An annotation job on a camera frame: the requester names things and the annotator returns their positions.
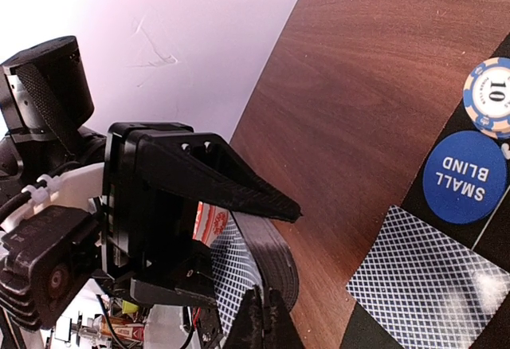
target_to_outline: wood surface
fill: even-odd
[[[339,347],[355,304],[345,284],[509,31],[510,0],[297,3],[233,146],[303,207],[277,228],[300,270],[306,347]]]

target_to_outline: white backdrop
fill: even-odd
[[[96,105],[89,127],[177,120],[228,140],[295,3],[2,0],[0,61],[74,34]]]

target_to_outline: robotic arm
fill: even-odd
[[[300,207],[218,135],[176,123],[113,124],[106,137],[83,127],[93,104],[75,37],[22,51],[2,68],[9,132],[0,142],[0,219],[8,253],[0,260],[0,306],[11,320],[30,331],[51,328],[94,277],[135,304],[212,311],[203,326],[221,332],[210,248],[193,239],[198,202],[287,222]],[[237,227],[255,247],[249,234],[257,220],[250,221]],[[263,285],[243,296],[225,347],[246,339],[253,347],[279,347],[282,339],[302,347],[283,290],[262,267]]]

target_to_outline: black strap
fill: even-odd
[[[71,121],[41,72],[34,64],[19,67],[16,73],[30,94],[33,104],[49,129],[71,155],[79,155],[82,140],[76,125]]]

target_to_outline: poker chip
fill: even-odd
[[[478,131],[444,138],[423,171],[429,208],[445,222],[469,224],[490,214],[507,186],[507,163],[500,147]]]
[[[475,126],[492,138],[510,133],[510,59],[479,64],[464,85],[464,107]]]

